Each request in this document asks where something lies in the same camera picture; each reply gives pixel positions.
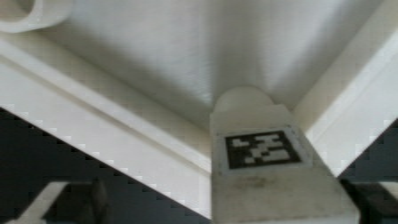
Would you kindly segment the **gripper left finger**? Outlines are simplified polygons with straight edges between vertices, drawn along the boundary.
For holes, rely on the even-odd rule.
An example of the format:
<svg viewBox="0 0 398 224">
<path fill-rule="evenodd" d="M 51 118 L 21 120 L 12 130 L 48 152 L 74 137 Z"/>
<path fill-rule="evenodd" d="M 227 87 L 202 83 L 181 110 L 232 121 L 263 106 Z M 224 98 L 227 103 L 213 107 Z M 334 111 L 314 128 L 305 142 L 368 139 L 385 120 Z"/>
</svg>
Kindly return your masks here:
<svg viewBox="0 0 398 224">
<path fill-rule="evenodd" d="M 10 224 L 112 224 L 103 182 L 49 182 Z"/>
</svg>

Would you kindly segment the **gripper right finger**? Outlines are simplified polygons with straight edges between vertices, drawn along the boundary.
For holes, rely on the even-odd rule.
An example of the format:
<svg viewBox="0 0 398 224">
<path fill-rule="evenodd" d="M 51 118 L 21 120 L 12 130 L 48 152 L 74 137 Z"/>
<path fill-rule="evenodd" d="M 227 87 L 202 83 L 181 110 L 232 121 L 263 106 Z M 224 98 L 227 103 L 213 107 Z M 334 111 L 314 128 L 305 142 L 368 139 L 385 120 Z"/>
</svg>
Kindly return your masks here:
<svg viewBox="0 0 398 224">
<path fill-rule="evenodd" d="M 398 181 L 343 179 L 341 185 L 359 209 L 359 224 L 398 224 Z"/>
</svg>

